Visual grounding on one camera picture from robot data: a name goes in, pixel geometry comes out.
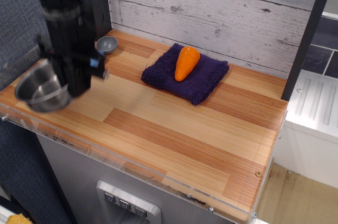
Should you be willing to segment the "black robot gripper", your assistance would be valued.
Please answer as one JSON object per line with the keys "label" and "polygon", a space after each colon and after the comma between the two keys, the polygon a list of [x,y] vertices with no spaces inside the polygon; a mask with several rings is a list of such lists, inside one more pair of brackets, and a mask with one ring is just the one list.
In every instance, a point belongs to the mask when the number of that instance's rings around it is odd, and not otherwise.
{"label": "black robot gripper", "polygon": [[105,55],[96,51],[96,27],[92,10],[42,10],[49,35],[36,39],[40,55],[61,69],[61,81],[72,97],[91,85],[91,75],[106,77]]}

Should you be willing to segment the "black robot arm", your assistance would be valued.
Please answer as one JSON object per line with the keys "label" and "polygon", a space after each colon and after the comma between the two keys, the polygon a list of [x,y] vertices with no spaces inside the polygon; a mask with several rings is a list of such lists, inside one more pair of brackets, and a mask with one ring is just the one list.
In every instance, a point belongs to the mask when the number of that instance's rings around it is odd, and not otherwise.
{"label": "black robot arm", "polygon": [[82,95],[91,77],[104,78],[105,55],[95,48],[97,37],[91,0],[39,0],[48,35],[37,35],[40,55],[52,63],[71,96]]}

